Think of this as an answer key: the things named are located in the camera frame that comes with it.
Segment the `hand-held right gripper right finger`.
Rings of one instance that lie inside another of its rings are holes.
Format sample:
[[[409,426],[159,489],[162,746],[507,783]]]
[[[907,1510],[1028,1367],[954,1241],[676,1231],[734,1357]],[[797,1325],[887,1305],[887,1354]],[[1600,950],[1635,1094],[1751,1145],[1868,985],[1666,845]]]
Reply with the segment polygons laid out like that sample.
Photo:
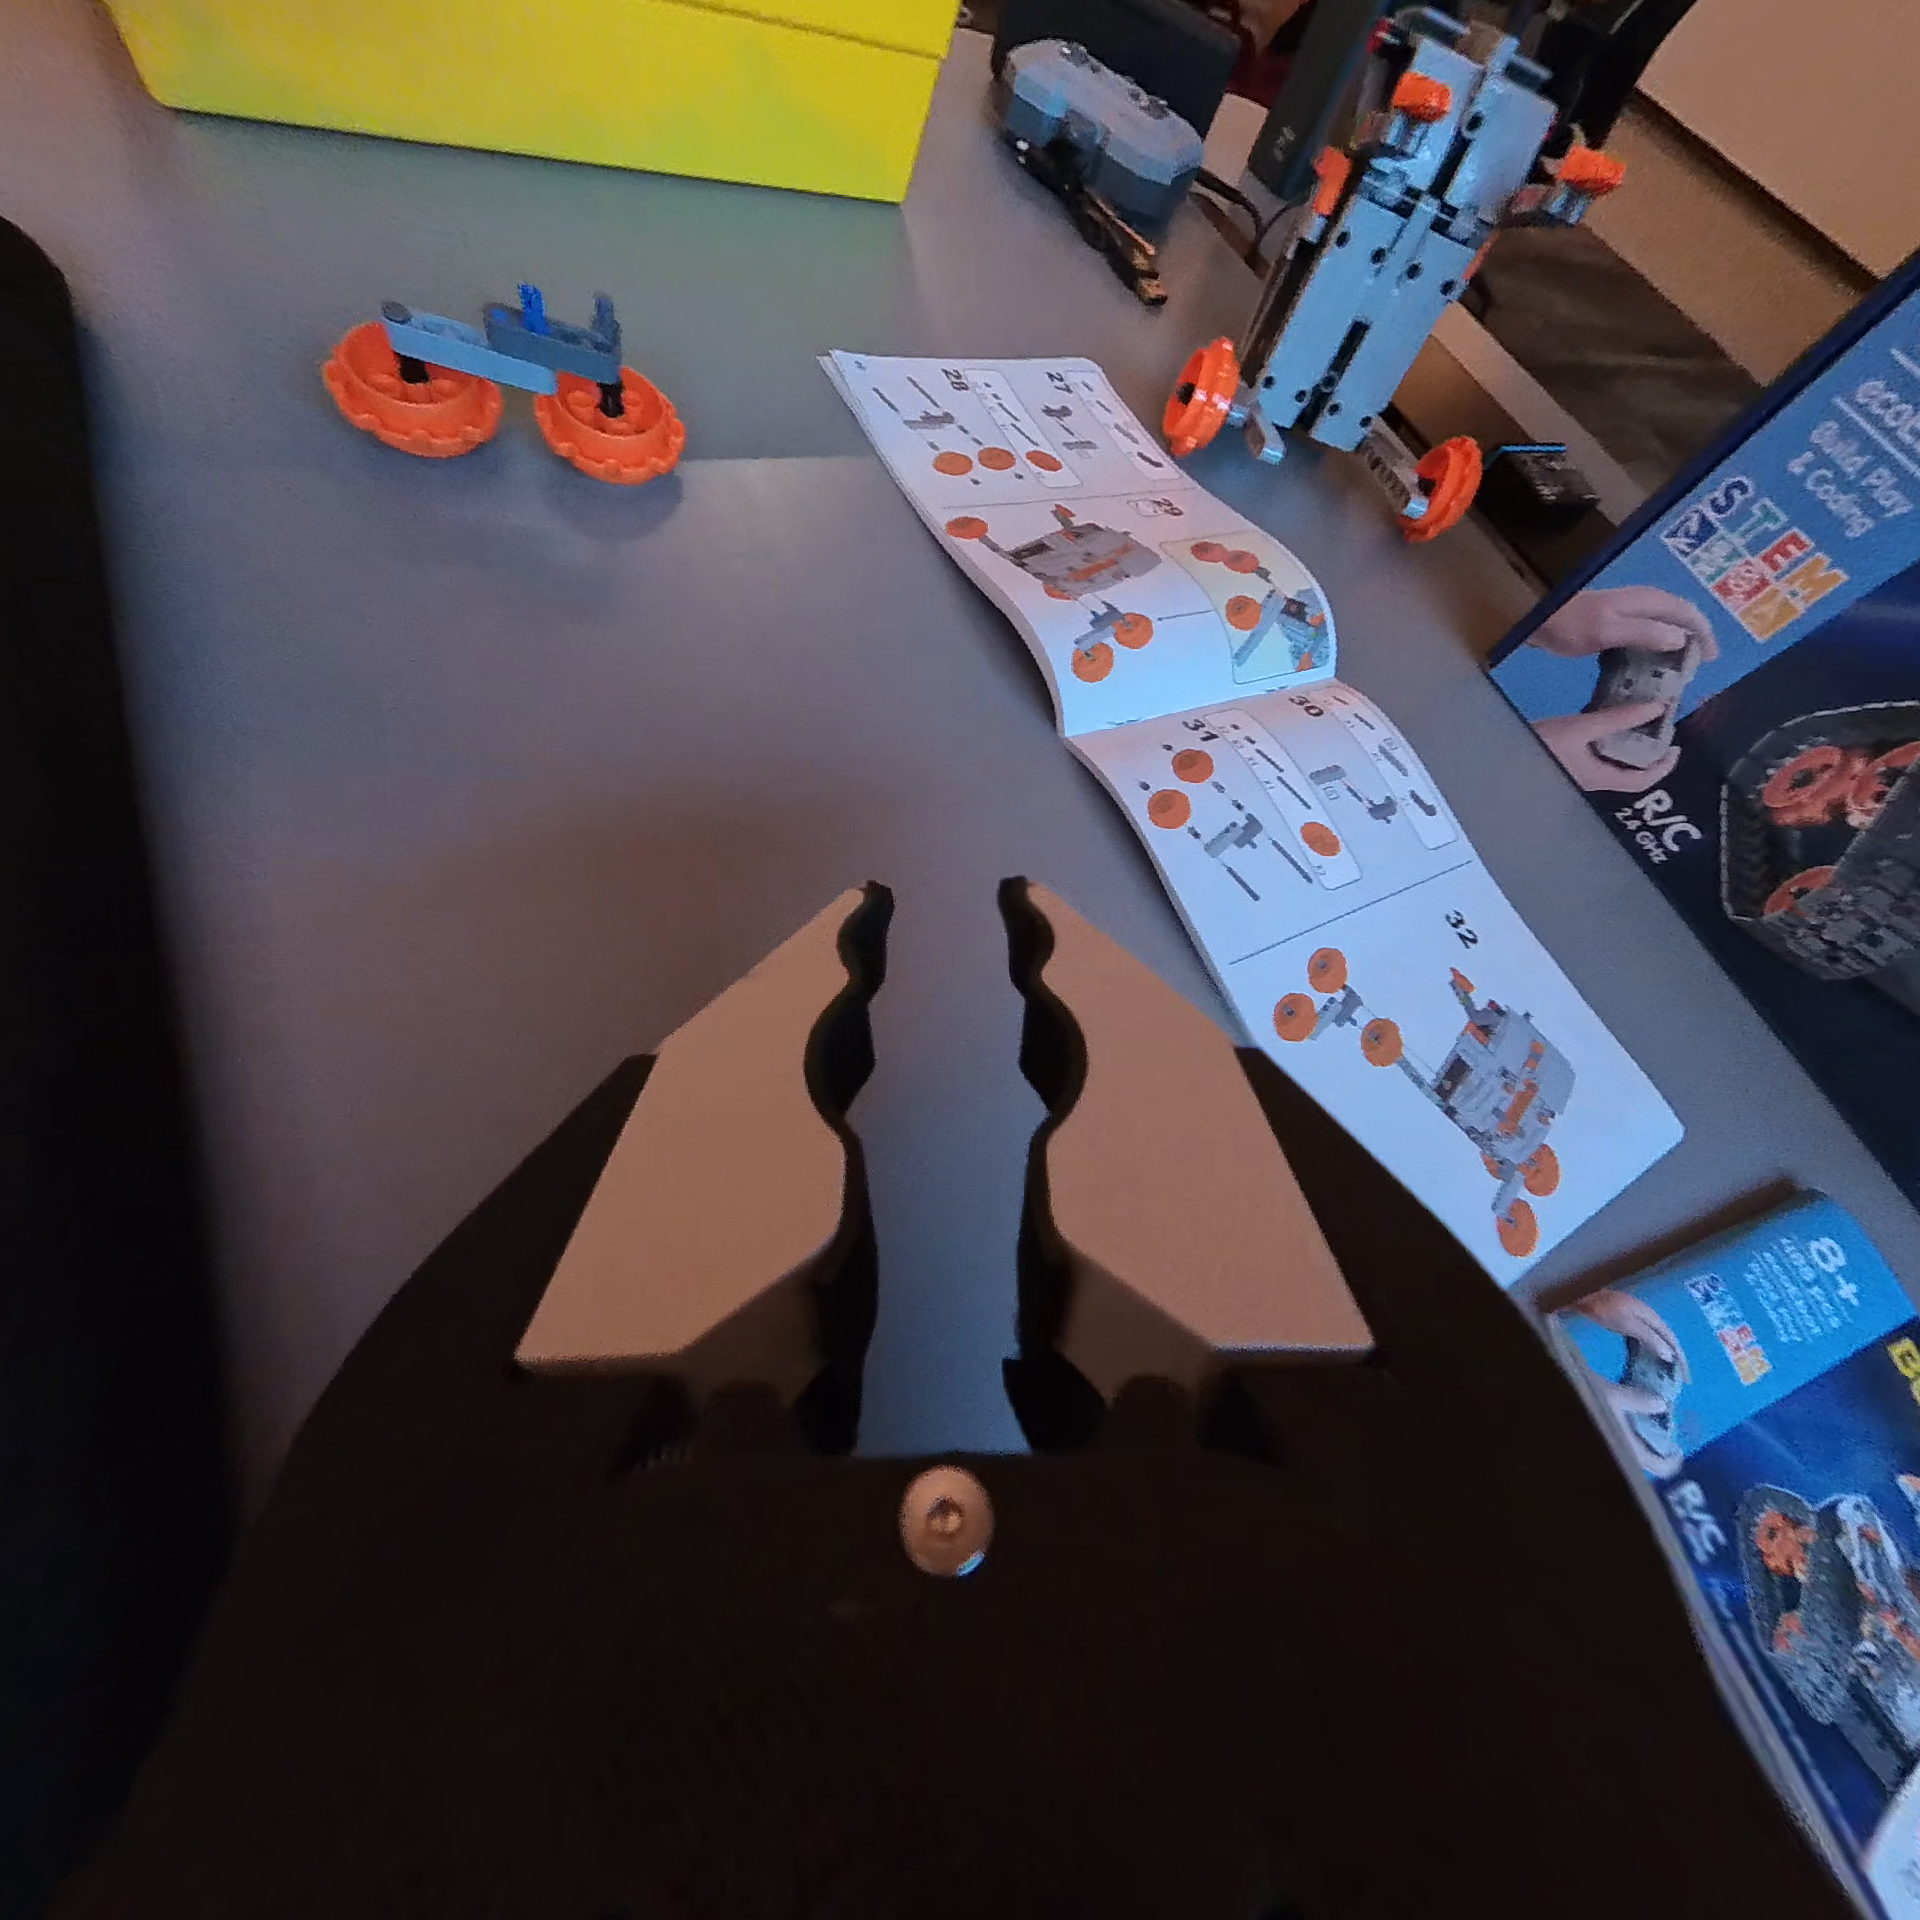
[[[1060,893],[995,893],[1019,992],[1015,1352],[1034,1453],[1091,1443],[1143,1381],[1232,1424],[1232,1381],[1378,1350],[1228,1031]]]

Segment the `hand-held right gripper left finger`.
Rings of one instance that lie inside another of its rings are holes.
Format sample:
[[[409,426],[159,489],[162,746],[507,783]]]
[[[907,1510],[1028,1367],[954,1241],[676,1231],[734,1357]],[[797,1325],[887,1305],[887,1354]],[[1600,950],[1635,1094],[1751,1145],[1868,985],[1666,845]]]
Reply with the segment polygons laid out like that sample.
[[[803,1443],[858,1435],[875,1227],[851,1106],[892,891],[840,891],[646,1060],[516,1367],[771,1396]]]

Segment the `orange wheels grey beam assembly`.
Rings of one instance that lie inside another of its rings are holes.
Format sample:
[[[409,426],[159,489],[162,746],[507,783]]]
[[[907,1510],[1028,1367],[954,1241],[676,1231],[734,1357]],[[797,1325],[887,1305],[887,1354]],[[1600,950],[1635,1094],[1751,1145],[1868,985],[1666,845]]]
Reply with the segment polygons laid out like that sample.
[[[337,339],[319,377],[345,423],[409,459],[450,462],[490,444],[507,392],[533,401],[549,453],[603,483],[665,479],[685,450],[675,404],[627,365],[605,294],[588,322],[555,320],[529,283],[487,302],[479,322],[385,300],[376,320]]]

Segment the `grey orange toy robot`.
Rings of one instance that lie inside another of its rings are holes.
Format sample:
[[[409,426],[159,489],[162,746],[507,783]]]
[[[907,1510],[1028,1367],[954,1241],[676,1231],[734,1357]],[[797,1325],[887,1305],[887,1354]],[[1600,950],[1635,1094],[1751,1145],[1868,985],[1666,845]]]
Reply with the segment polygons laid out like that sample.
[[[1388,423],[1397,387],[1503,227],[1571,227],[1622,168],[1568,142],[1529,52],[1535,2],[1388,2],[1342,147],[1307,195],[1273,201],[1277,255],[1240,342],[1196,349],[1160,437],[1188,459],[1232,426],[1277,464],[1292,441],[1358,454],[1405,541],[1449,534],[1475,502],[1466,434],[1413,453]]]

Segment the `white open instruction booklet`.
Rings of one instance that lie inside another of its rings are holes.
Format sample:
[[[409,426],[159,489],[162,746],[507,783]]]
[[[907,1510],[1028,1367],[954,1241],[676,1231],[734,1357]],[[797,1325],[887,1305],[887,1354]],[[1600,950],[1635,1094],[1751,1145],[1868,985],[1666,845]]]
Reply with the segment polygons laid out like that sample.
[[[1496,1283],[1676,1148],[1408,737],[1335,676],[1323,586],[1176,472],[1094,362],[820,369],[1019,632],[1251,1042]]]

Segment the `blue thin booklet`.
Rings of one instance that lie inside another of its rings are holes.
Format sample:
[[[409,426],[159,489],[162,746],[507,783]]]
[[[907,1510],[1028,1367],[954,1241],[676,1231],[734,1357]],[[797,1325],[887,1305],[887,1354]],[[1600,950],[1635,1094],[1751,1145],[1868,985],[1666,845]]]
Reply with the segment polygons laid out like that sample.
[[[1916,1305],[1819,1191],[1548,1318],[1736,1726],[1864,1916],[1916,1913]]]

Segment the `dark rounded object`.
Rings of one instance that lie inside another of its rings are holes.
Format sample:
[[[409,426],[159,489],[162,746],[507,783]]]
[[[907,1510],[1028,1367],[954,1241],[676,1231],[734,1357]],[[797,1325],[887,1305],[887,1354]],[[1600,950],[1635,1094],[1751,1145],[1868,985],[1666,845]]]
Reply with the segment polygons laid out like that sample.
[[[198,1125],[61,267],[2,225],[2,1913],[154,1737],[228,1557]]]

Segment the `small black toy part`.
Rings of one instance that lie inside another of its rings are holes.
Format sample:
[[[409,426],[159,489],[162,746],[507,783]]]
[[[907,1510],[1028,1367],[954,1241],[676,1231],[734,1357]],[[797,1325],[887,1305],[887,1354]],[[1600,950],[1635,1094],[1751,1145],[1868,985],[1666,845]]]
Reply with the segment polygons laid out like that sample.
[[[1561,441],[1503,441],[1483,467],[1483,516],[1503,534],[1551,535],[1600,508]]]

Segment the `blue toy robot box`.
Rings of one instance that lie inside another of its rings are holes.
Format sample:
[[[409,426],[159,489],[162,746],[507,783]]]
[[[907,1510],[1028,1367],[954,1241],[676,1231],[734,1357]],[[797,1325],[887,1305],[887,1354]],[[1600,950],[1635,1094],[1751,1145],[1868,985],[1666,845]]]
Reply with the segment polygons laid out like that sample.
[[[1489,659],[1916,1200],[1916,255]]]

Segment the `grey battery box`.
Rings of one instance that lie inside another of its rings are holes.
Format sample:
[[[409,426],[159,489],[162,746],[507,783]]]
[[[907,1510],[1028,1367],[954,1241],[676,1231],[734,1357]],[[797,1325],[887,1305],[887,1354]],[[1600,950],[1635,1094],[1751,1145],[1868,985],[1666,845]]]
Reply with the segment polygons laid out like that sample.
[[[1062,36],[1011,46],[990,98],[1019,170],[1062,204],[1080,241],[1142,306],[1165,306],[1158,240],[1199,179],[1201,136]]]

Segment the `yellow plastic bin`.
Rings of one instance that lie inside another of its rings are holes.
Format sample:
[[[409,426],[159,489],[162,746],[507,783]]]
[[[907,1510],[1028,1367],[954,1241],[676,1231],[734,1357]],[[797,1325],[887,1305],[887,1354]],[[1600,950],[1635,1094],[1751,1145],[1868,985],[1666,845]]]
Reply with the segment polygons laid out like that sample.
[[[957,2],[108,2],[164,106],[895,204]]]

